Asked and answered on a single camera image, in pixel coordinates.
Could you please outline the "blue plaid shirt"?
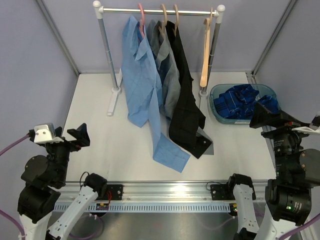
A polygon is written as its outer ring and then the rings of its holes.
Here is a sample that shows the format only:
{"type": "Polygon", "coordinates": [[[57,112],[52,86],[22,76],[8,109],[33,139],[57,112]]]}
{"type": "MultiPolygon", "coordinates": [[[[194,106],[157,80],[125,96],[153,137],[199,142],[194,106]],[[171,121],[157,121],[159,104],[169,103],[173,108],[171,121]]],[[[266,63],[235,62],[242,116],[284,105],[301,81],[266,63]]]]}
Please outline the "blue plaid shirt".
{"type": "Polygon", "coordinates": [[[217,114],[229,120],[251,120],[256,104],[261,104],[272,113],[280,110],[275,94],[261,84],[233,85],[211,99],[217,114]]]}

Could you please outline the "beige hanger of plaid shirt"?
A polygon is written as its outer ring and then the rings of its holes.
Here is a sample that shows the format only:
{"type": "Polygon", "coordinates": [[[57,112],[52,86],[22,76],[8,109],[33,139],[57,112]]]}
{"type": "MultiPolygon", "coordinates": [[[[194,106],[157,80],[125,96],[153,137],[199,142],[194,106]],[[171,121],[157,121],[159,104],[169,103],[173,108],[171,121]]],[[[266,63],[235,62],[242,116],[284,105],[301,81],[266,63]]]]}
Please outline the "beige hanger of plaid shirt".
{"type": "Polygon", "coordinates": [[[211,8],[210,17],[207,17],[203,22],[203,24],[205,25],[205,32],[204,32],[203,64],[202,64],[202,71],[201,71],[201,77],[200,77],[201,88],[205,88],[207,86],[207,80],[208,80],[212,18],[213,18],[213,8],[211,8]]]}

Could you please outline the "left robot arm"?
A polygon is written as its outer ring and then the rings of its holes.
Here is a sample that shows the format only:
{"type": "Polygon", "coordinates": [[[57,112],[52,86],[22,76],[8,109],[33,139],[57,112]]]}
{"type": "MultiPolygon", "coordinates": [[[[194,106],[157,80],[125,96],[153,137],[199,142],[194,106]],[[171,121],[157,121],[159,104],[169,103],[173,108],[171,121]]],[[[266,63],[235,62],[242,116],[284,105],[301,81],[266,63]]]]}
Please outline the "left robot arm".
{"type": "Polygon", "coordinates": [[[90,173],[62,216],[53,225],[48,225],[61,196],[59,190],[66,185],[70,154],[91,144],[86,123],[76,129],[68,129],[67,133],[74,139],[66,140],[61,127],[54,128],[52,123],[44,123],[26,135],[31,142],[44,147],[47,155],[31,157],[21,175],[25,187],[19,195],[17,211],[24,240],[66,240],[89,205],[107,195],[107,180],[90,173]]]}

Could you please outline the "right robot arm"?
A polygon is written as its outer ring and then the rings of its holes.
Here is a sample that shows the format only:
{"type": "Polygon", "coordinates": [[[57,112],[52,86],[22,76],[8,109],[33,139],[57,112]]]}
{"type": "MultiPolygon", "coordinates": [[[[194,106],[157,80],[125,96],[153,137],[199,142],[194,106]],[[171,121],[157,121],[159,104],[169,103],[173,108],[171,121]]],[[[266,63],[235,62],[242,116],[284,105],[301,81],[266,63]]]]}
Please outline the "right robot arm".
{"type": "Polygon", "coordinates": [[[273,128],[261,135],[273,141],[276,177],[269,179],[265,187],[266,205],[261,224],[256,222],[252,179],[237,173],[229,177],[226,193],[235,199],[238,221],[233,238],[287,240],[320,218],[307,221],[312,209],[311,190],[320,185],[320,152],[301,146],[303,138],[320,133],[320,116],[317,114],[312,122],[305,123],[282,110],[273,113],[257,103],[249,126],[273,128]]]}

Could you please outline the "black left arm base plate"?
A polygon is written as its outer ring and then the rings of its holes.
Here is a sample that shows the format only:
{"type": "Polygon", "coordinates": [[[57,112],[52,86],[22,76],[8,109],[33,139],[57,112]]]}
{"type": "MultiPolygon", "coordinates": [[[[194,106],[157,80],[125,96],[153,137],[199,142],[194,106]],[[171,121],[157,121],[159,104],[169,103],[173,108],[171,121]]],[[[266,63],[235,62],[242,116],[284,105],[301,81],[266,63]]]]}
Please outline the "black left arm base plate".
{"type": "Polygon", "coordinates": [[[122,184],[108,184],[98,191],[99,201],[121,201],[123,198],[124,186],[122,184]]]}

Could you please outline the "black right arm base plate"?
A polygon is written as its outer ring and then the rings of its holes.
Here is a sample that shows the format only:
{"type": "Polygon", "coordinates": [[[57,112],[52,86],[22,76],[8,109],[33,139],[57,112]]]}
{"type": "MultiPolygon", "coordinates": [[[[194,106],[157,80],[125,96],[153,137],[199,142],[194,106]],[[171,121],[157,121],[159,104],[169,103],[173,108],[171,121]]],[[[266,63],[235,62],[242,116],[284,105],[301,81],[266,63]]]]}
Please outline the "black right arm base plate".
{"type": "Polygon", "coordinates": [[[206,189],[210,191],[211,199],[213,201],[233,201],[235,197],[229,188],[227,183],[217,183],[209,182],[206,185],[206,189]]]}

